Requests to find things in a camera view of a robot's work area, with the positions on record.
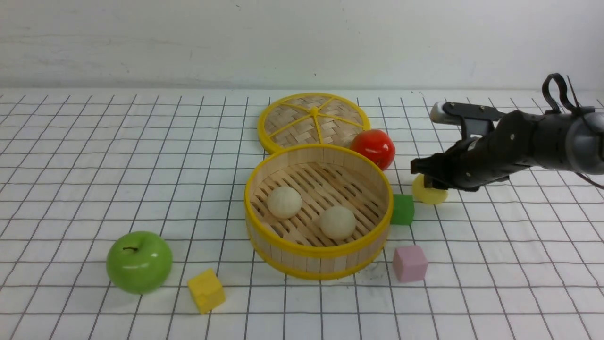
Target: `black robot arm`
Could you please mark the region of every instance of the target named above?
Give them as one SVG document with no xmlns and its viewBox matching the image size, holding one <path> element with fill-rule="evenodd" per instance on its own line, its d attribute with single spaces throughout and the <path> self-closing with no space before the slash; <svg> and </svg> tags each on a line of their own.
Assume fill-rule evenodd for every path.
<svg viewBox="0 0 604 340">
<path fill-rule="evenodd" d="M 570 113 L 560 111 L 551 98 L 548 87 L 552 79 Z M 502 113 L 466 103 L 436 103 L 430 119 L 461 126 L 461 140 L 445 152 L 412 160 L 411 173 L 423 174 L 426 188 L 474 192 L 486 184 L 509 180 L 515 172 L 541 166 L 575 172 L 597 185 L 584 174 L 604 174 L 604 111 L 580 106 L 576 97 L 576 106 L 571 104 L 564 78 L 557 73 L 547 77 L 542 92 L 551 109 L 541 115 L 520 110 Z"/>
</svg>

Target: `yellow round sponge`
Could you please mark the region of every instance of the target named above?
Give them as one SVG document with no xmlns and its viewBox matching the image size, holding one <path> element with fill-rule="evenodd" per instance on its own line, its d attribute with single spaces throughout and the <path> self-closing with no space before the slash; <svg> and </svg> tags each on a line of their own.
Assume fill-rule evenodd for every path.
<svg viewBox="0 0 604 340">
<path fill-rule="evenodd" d="M 425 204 L 440 204 L 443 203 L 449 196 L 447 190 L 440 190 L 434 188 L 426 188 L 423 186 L 423 175 L 419 174 L 413 180 L 413 196 Z"/>
</svg>

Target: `yellow sponge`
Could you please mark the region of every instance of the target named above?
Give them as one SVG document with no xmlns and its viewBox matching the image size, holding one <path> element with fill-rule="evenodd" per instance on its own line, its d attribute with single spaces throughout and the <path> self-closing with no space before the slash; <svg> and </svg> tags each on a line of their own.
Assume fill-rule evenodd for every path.
<svg viewBox="0 0 604 340">
<path fill-rule="evenodd" d="M 424 187 L 422 174 L 419 174 L 413 180 L 411 189 L 413 190 L 413 196 L 425 204 L 440 204 L 443 203 L 449 196 L 449 192 L 447 190 Z"/>
<path fill-rule="evenodd" d="M 208 313 L 226 300 L 222 284 L 212 269 L 188 280 L 187 286 L 201 314 Z"/>
</svg>

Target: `red tomato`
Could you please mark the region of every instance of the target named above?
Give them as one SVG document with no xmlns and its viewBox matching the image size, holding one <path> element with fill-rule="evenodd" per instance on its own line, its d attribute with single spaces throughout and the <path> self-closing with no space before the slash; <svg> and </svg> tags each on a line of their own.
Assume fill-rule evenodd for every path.
<svg viewBox="0 0 604 340">
<path fill-rule="evenodd" d="M 394 160 L 394 143 L 382 130 L 367 130 L 356 135 L 350 149 L 370 159 L 381 170 L 386 170 Z"/>
</svg>

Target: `white grid tablecloth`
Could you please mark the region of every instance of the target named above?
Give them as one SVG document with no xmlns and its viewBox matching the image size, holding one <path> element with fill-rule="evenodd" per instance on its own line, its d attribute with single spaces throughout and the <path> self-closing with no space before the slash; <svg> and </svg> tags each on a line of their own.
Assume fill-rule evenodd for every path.
<svg viewBox="0 0 604 340">
<path fill-rule="evenodd" d="M 296 92 L 0 90 L 0 339 L 604 339 L 604 196 L 569 172 L 536 168 L 436 207 L 416 202 L 412 226 L 393 226 L 384 255 L 341 280 L 264 263 L 243 189 L 266 157 L 258 115 Z M 404 194 L 411 159 L 460 138 L 428 119 L 434 102 L 547 108 L 537 91 L 330 93 L 395 141 L 386 174 Z M 603 108 L 604 94 L 579 99 Z M 142 297 L 104 268 L 134 230 L 161 234 L 175 261 Z M 399 284 L 393 251 L 414 243 L 428 273 Z M 226 302 L 202 316 L 186 281 L 208 268 Z"/>
</svg>

